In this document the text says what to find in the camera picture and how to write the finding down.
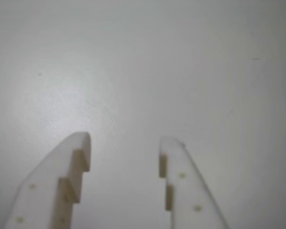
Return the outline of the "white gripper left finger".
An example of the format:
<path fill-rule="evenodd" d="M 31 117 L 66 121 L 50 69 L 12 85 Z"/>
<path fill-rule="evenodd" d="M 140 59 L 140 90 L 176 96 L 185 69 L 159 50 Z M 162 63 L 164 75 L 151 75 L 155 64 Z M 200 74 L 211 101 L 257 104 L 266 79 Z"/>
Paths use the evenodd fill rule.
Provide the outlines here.
<path fill-rule="evenodd" d="M 89 133 L 75 132 L 63 139 L 23 180 L 4 227 L 69 229 L 90 164 Z"/>

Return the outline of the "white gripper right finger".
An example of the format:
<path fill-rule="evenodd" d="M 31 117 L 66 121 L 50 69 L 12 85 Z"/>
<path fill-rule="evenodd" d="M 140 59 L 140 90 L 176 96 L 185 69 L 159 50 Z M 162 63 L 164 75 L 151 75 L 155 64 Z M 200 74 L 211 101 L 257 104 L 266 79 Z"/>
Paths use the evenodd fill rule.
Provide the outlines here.
<path fill-rule="evenodd" d="M 174 137 L 159 144 L 159 176 L 165 179 L 165 209 L 173 229 L 229 226 L 186 146 Z"/>

